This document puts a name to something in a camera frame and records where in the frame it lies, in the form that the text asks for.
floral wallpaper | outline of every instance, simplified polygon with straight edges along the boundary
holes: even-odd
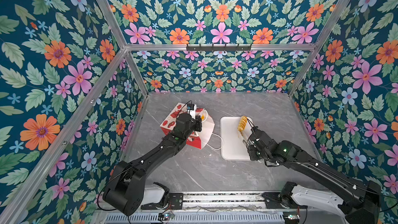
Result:
[[[109,0],[132,44],[311,43],[337,0]]]
[[[308,52],[137,51],[148,91],[287,92]]]
[[[351,0],[294,95],[323,162],[378,183],[382,209],[398,190],[397,4]],[[381,212],[381,222],[395,223],[397,211]]]
[[[119,48],[95,0],[0,6],[3,211]],[[111,80],[20,223],[88,223],[93,194],[115,165],[142,97],[125,61]]]

orange flower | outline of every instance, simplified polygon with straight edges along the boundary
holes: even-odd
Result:
[[[80,207],[79,207],[79,211],[80,212],[83,211],[86,208],[86,206],[87,206],[87,202],[83,202],[82,205],[80,205]]]
[[[394,137],[398,140],[398,122],[392,122],[391,129],[397,131],[394,132]]]
[[[277,81],[275,85],[276,85],[276,87],[285,87],[286,84],[287,84],[287,80],[282,79],[282,80]]]
[[[321,14],[325,11],[323,9],[323,5],[321,4],[316,4],[314,7],[311,7],[307,14],[305,15],[307,17],[307,21],[314,22],[316,19],[321,17]]]
[[[123,17],[130,22],[137,22],[138,18],[140,18],[140,15],[137,13],[137,9],[135,7],[131,7],[131,5],[122,5],[122,14]]]
[[[36,115],[36,121],[32,118],[28,119],[24,124],[28,130],[23,130],[21,135],[21,141],[28,141],[25,144],[30,150],[36,149],[39,146],[39,151],[45,150],[49,147],[49,143],[52,144],[54,139],[57,137],[55,133],[59,133],[60,127],[56,118],[50,116],[47,119],[47,115],[38,114]]]
[[[263,30],[257,30],[256,34],[253,36],[254,44],[268,44],[273,36],[272,30],[268,30],[268,28],[263,28]]]
[[[122,135],[125,127],[126,127],[126,121],[122,118],[119,119],[119,121],[116,124],[116,133],[118,135]]]
[[[72,60],[69,48],[65,47],[65,43],[61,41],[57,42],[53,40],[51,41],[51,46],[46,45],[44,49],[47,51],[44,53],[44,56],[47,60],[50,60],[50,64],[54,67],[63,68],[69,64],[68,61]]]
[[[162,87],[162,83],[158,80],[152,80],[151,82],[152,87],[154,88],[161,88]]]
[[[37,28],[37,25],[36,25],[34,22],[30,22],[30,25],[32,26],[33,29],[39,30],[39,29]]]
[[[326,51],[326,60],[328,62],[335,62],[336,60],[340,59],[341,54],[340,52],[343,52],[343,46],[341,46],[343,43],[340,40],[335,40],[328,46],[328,50]]]
[[[218,88],[222,87],[222,84],[223,84],[222,80],[216,80],[216,82],[214,82],[214,86]]]
[[[235,12],[241,12],[242,11],[242,7],[240,5],[236,5],[234,8]]]
[[[138,108],[137,108],[137,111],[138,111],[138,112],[141,111],[141,107],[142,107],[142,101],[138,103]]]
[[[376,60],[380,60],[381,64],[391,64],[394,62],[394,59],[398,59],[398,40],[392,40],[392,42],[387,41],[383,43],[383,47],[379,47],[377,50],[378,55],[376,56]]]
[[[102,52],[102,58],[107,62],[111,62],[115,56],[115,51],[113,50],[112,43],[108,39],[101,41],[101,46],[99,50]]]
[[[318,132],[323,131],[323,130],[324,130],[324,126],[325,126],[325,123],[323,122],[322,119],[317,118],[317,119],[315,120],[315,122],[314,122],[314,127],[315,127],[315,129],[316,129]]]
[[[211,6],[210,5],[205,7],[205,12],[211,12]]]
[[[295,107],[296,107],[297,111],[300,112],[300,105],[297,102],[295,102]]]
[[[170,41],[173,41],[173,44],[188,44],[189,36],[186,30],[176,28],[170,32],[170,35]]]
[[[217,19],[220,20],[220,22],[224,22],[226,19],[228,19],[229,10],[227,9],[226,5],[220,5],[216,10],[216,14]]]

white and red cardboard box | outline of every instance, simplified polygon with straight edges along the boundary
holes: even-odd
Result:
[[[170,114],[166,117],[166,119],[162,122],[160,125],[160,128],[162,128],[162,131],[164,132],[165,135],[167,135],[169,132],[171,132],[174,127],[176,126],[176,118],[177,114],[180,111],[180,114],[183,112],[187,112],[187,107],[183,107],[183,103],[178,103],[173,110],[170,112]],[[197,108],[196,109],[196,116],[197,115],[202,115],[203,108]],[[199,149],[202,149],[203,147],[206,146],[207,142],[210,140],[211,134],[213,133],[214,129],[214,121],[212,117],[207,115],[206,121],[202,122],[202,131],[198,132],[198,136],[196,136],[194,133],[192,133],[191,136],[188,137],[187,139],[187,144]]]

white plate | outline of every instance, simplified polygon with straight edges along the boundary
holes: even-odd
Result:
[[[221,148],[221,156],[225,160],[250,161],[246,145],[238,137],[238,125],[241,117],[221,118],[221,137],[224,145]],[[246,124],[244,132],[248,137],[251,135],[249,123]]]

gray table surface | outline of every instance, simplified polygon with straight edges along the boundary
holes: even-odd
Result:
[[[213,133],[220,134],[222,117],[246,115],[277,142],[289,140],[316,156],[315,146],[285,93],[166,93],[150,94],[133,151],[126,160],[137,159],[156,147],[164,136],[162,121],[178,102],[189,100],[207,109],[215,122]],[[220,147],[220,138],[213,135],[209,144]],[[160,182],[171,191],[281,190],[287,181],[324,189],[309,177],[283,166],[268,168],[258,161],[227,161],[220,150],[188,145],[147,178],[147,183]]]

